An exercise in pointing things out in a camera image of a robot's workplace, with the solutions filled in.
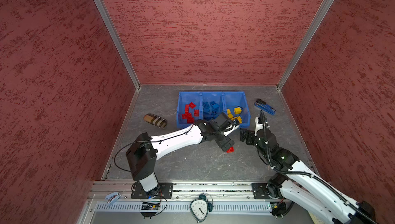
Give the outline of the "yellow legos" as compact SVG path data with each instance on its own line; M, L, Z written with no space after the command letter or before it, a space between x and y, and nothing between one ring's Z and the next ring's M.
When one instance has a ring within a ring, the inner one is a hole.
M227 116L232 120L237 120L240 124L242 123L241 114L243 112L243 108L240 106L233 106L226 110Z

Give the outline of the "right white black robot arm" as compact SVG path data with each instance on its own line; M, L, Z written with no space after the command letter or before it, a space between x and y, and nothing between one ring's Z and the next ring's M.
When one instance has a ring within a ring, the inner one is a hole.
M272 199L288 199L325 224L376 223L372 205L358 202L330 185L296 155L280 147L268 129L241 129L240 135L240 140L255 146L259 158L275 171L266 186Z

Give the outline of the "blue legos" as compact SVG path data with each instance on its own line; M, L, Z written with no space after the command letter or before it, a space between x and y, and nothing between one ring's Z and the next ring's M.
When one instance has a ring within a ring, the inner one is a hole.
M203 119L212 120L216 119L220 113L220 105L214 101L203 102Z

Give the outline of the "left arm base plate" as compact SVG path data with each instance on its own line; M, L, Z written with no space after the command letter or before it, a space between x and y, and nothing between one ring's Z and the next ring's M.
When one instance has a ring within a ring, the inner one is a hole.
M150 199L150 198L165 198L171 199L173 192L173 183L160 182L158 186L153 190L146 192L144 191L140 182L136 182L132 185L131 199Z

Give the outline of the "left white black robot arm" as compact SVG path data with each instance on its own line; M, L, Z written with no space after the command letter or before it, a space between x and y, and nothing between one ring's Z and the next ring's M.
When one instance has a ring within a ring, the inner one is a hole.
M154 172L157 160L181 148L211 141L226 152L235 144L229 135L239 128L238 119L232 120L221 113L213 120L196 120L188 127L169 134L149 136L142 133L125 153L132 178L141 184L145 193L155 195L160 190Z

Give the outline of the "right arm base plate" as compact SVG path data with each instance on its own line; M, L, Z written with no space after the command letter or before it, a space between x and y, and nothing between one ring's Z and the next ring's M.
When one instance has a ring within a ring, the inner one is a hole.
M256 200L280 201L284 199L285 201L290 201L280 192L280 189L283 187L283 183L252 183L251 186L254 199Z

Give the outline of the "blue three-compartment bin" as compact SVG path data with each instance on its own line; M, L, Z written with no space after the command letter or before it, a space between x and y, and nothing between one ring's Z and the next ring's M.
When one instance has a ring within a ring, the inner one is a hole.
M250 126L251 115L244 92L180 92L177 108L177 127L186 128L197 120L210 121L225 113L238 120L240 127Z

